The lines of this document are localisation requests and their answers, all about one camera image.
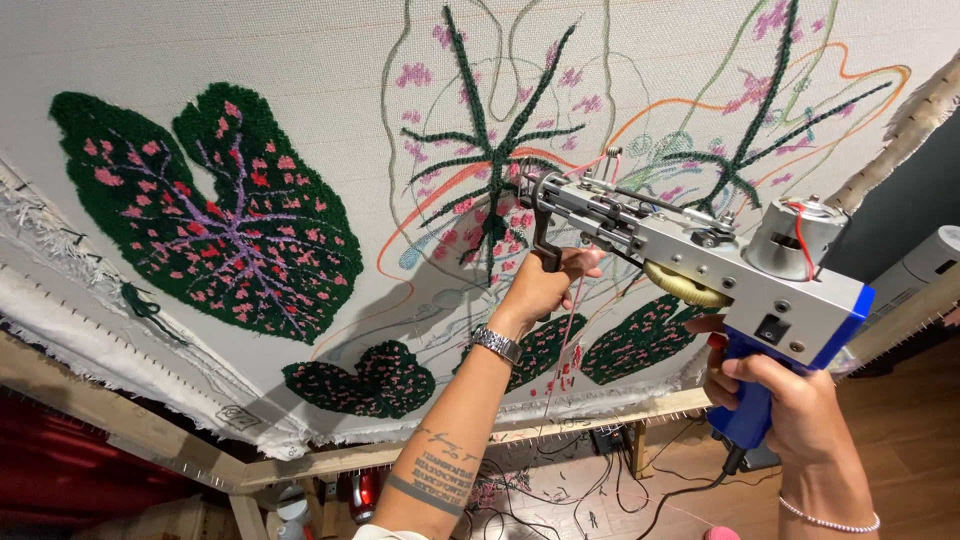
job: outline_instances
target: silver watch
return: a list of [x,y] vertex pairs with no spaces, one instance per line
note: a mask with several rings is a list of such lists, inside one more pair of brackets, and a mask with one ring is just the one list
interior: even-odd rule
[[514,366],[519,365],[522,350],[520,346],[509,337],[504,337],[487,327],[482,327],[473,333],[473,343],[490,349],[510,361]]

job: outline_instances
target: wooden floor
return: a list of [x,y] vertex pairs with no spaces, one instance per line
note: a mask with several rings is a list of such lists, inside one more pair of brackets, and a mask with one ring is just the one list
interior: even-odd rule
[[[960,339],[910,359],[892,376],[845,380],[838,394],[884,524],[883,539],[960,538]],[[648,448],[655,452],[689,424],[650,428]],[[605,476],[608,460],[592,455],[586,439],[554,441],[540,449],[550,452],[564,445],[571,446],[536,457],[523,448],[501,447],[488,453],[508,474],[532,464],[530,495],[564,504],[508,490],[495,499],[493,507],[512,511],[531,524],[550,525],[560,540],[584,540],[584,535],[588,540],[634,540],[650,525],[662,493],[705,483],[648,469],[653,476],[642,482],[654,502],[637,513],[627,513],[616,500],[616,474],[621,466],[617,458],[606,481],[585,496]],[[688,478],[713,479],[725,455],[723,445],[709,437],[706,426],[693,425],[653,465]],[[489,462],[485,468],[495,470]],[[663,510],[647,538],[699,539],[710,525],[730,527],[744,540],[775,538],[780,477],[764,477],[779,470],[735,477],[754,484],[762,480],[759,485],[731,483],[670,499],[673,507]],[[626,471],[619,493],[627,509],[638,508],[644,501],[642,489]],[[506,527],[491,510],[475,513],[472,533],[464,521],[454,537],[483,540],[486,527],[487,540],[543,540],[512,518],[503,519]],[[549,529],[539,531],[549,539],[557,538]]]

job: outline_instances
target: red wire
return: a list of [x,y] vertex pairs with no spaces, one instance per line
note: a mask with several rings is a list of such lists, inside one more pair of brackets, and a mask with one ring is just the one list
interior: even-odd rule
[[809,282],[813,279],[813,258],[810,256],[810,250],[806,249],[806,242],[804,242],[804,235],[800,232],[800,223],[804,219],[804,204],[803,203],[785,203],[786,206],[797,210],[797,221],[795,222],[795,231],[797,233],[797,241],[800,242],[800,248],[804,250],[804,257],[806,258],[806,280]]

